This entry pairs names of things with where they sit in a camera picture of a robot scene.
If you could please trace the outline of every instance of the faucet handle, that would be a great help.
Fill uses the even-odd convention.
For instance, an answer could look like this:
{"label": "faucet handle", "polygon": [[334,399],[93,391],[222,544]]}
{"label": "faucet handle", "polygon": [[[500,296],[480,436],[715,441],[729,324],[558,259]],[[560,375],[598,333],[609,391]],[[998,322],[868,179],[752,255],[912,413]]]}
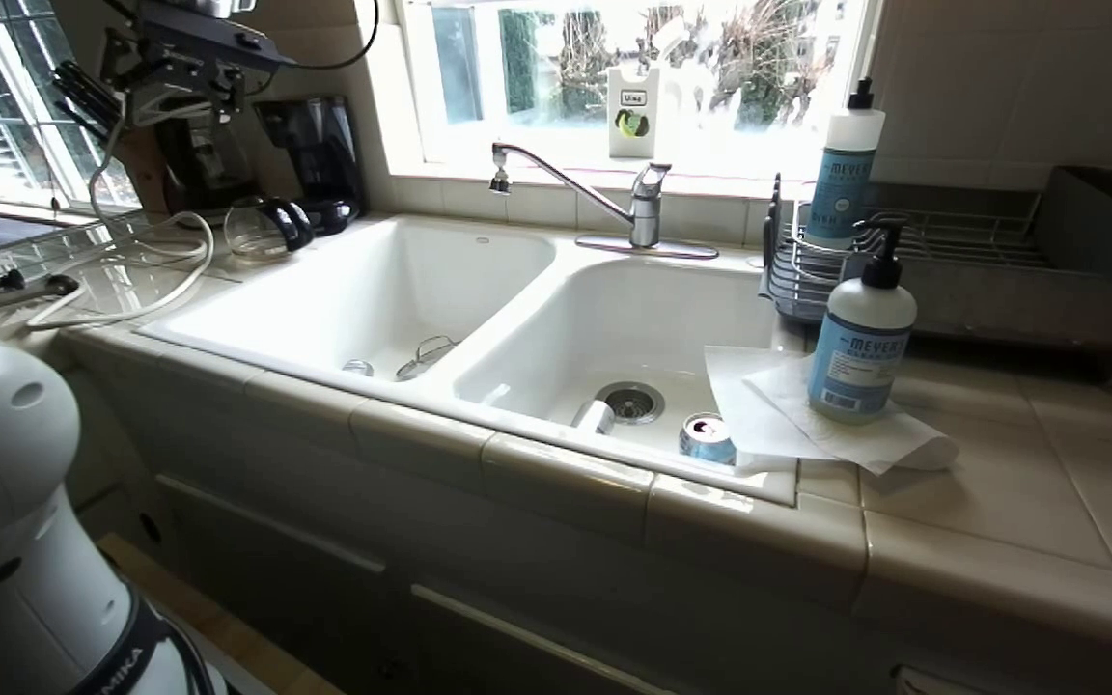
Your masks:
{"label": "faucet handle", "polygon": [[662,198],[670,170],[674,170],[674,163],[649,163],[649,165],[634,179],[634,198]]}

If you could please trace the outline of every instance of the paper towel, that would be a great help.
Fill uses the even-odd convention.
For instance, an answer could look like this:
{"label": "paper towel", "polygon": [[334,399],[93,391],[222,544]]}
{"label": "paper towel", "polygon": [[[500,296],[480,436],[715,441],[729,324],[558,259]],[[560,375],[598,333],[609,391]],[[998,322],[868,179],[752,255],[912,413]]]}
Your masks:
{"label": "paper towel", "polygon": [[878,422],[829,422],[807,407],[807,355],[706,342],[706,375],[737,445],[737,472],[804,465],[950,466],[958,445],[890,407]]}

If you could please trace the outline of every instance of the sink drain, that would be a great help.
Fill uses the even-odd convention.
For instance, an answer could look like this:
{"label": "sink drain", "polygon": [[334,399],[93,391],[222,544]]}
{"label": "sink drain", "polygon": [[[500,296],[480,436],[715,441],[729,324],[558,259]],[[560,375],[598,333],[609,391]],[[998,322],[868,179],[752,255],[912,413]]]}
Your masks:
{"label": "sink drain", "polygon": [[653,422],[663,413],[662,391],[645,382],[609,382],[598,391],[598,400],[607,400],[617,422]]}

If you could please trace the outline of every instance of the sink basin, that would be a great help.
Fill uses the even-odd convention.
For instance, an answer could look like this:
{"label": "sink basin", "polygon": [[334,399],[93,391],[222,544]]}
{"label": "sink basin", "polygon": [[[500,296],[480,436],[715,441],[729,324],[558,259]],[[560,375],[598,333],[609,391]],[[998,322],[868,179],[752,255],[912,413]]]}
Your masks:
{"label": "sink basin", "polygon": [[489,225],[380,219],[183,308],[148,336],[320,382],[411,382],[551,263],[551,238]]}
{"label": "sink basin", "polygon": [[715,416],[702,342],[766,346],[771,324],[756,273],[604,263],[573,273],[474,359],[457,378],[457,399],[574,423],[613,391],[639,416],[613,416],[609,436],[676,450],[690,416]]}

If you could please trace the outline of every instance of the pump dispenser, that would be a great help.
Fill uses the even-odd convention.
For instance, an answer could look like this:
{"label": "pump dispenser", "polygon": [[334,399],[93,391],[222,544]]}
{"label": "pump dispenser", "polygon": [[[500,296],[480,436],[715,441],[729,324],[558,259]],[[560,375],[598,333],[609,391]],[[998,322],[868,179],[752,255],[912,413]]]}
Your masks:
{"label": "pump dispenser", "polygon": [[867,216],[868,170],[886,118],[890,116],[874,109],[868,77],[859,80],[845,112],[829,116],[807,238],[843,248],[854,243],[854,225]]}
{"label": "pump dispenser", "polygon": [[840,422],[881,416],[915,324],[915,296],[901,284],[896,263],[901,225],[886,229],[886,248],[867,263],[863,279],[840,282],[827,296],[813,407]]}

